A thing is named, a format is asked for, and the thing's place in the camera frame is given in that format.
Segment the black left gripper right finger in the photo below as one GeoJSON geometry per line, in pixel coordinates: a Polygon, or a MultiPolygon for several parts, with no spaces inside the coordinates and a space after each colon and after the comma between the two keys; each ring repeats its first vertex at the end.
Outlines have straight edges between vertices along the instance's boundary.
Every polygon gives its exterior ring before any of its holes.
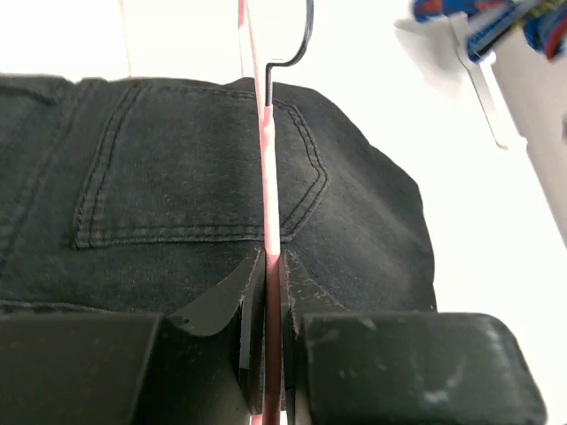
{"type": "Polygon", "coordinates": [[[296,253],[282,264],[290,424],[543,424],[511,330],[482,313],[346,310],[296,253]]]}

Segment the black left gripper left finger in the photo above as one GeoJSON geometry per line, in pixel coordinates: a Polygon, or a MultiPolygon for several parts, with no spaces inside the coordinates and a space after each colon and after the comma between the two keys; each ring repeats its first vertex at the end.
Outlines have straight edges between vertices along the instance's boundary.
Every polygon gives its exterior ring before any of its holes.
{"type": "Polygon", "coordinates": [[[246,424],[261,409],[265,255],[170,315],[1,308],[4,424],[246,424]]]}

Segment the black denim trousers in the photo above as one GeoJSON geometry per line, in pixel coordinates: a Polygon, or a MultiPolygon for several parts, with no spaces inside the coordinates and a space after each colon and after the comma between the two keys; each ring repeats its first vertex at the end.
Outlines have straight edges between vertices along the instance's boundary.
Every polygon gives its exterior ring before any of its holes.
{"type": "MultiPolygon", "coordinates": [[[[434,310],[415,181],[311,89],[274,115],[283,245],[349,310],[434,310]]],[[[3,311],[171,313],[262,240],[252,80],[2,78],[3,311]]]]}

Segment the pink clothes hanger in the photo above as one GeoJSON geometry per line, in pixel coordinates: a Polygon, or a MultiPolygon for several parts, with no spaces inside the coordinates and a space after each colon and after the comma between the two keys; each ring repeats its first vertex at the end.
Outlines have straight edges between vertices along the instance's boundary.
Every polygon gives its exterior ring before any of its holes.
{"type": "Polygon", "coordinates": [[[242,37],[247,27],[253,80],[257,104],[262,178],[263,230],[265,250],[265,366],[262,412],[252,416],[252,424],[278,424],[281,417],[282,319],[280,258],[281,237],[276,175],[276,129],[273,108],[272,70],[296,65],[305,55],[314,25],[315,5],[306,2],[306,18],[302,40],[297,52],[289,59],[264,61],[256,43],[251,7],[247,1],[238,3],[237,30],[242,37]]]}

